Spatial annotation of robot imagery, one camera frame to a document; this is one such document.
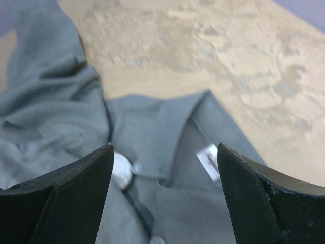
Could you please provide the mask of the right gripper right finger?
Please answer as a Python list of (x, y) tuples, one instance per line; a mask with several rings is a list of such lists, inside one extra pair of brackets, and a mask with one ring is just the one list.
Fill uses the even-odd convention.
[(219, 144), (218, 168), (237, 243), (324, 243), (324, 187)]

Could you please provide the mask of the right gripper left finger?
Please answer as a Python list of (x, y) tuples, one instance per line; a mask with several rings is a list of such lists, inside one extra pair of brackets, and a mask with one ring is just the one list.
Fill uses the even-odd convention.
[(114, 162), (107, 144), (1, 190), (1, 243), (95, 243)]

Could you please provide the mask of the grey button shirt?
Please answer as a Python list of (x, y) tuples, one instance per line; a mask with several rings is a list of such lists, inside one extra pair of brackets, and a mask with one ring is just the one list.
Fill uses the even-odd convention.
[(198, 155), (227, 144), (262, 159), (210, 91), (105, 100), (79, 33), (55, 1), (14, 1), (17, 46), (1, 92), (1, 187), (112, 143), (131, 163), (109, 186), (97, 243), (235, 243), (221, 181)]

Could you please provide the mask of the white shirt label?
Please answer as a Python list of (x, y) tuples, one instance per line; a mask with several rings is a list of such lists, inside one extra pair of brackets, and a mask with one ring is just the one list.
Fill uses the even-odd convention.
[(220, 180), (217, 161), (218, 149), (214, 144), (198, 151), (196, 156), (213, 182)]

